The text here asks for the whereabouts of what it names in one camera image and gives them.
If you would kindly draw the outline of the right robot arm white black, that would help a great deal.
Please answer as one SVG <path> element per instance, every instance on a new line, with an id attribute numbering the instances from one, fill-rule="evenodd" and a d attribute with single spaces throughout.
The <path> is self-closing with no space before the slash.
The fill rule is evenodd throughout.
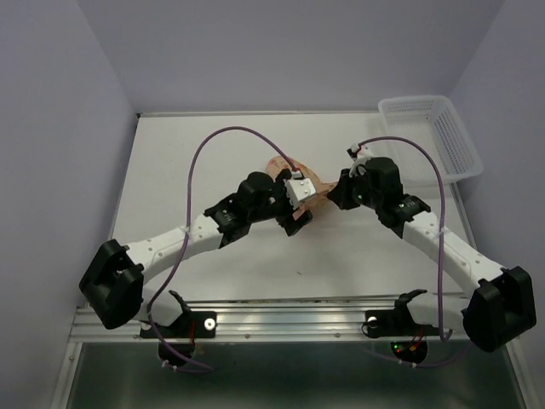
<path id="1" fill-rule="evenodd" d="M 530 275 L 492 261 L 441 226 L 428 204 L 404 192 L 390 158 L 357 160 L 341 170 L 327 198 L 341 210 L 373 210 L 384 227 L 436 262 L 464 294 L 447 298 L 424 290 L 406 292 L 393 310 L 379 314 L 370 337 L 410 335 L 422 326 L 432 334 L 463 332 L 479 349 L 493 352 L 536 325 Z"/>

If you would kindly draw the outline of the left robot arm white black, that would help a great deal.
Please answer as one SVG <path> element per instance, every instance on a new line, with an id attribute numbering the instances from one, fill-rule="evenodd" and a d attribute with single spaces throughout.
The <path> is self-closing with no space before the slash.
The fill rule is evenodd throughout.
<path id="1" fill-rule="evenodd" d="M 252 172 L 232 193 L 182 227 L 150 239 L 121 245 L 103 243 L 79 282 L 90 307 L 107 330 L 130 320 L 147 321 L 152 294 L 146 284 L 179 261 L 216 251 L 243 238 L 252 224 L 275 220 L 288 236 L 295 235 L 313 216 L 294 214 L 317 195 L 310 178 L 284 169 L 276 178 Z"/>

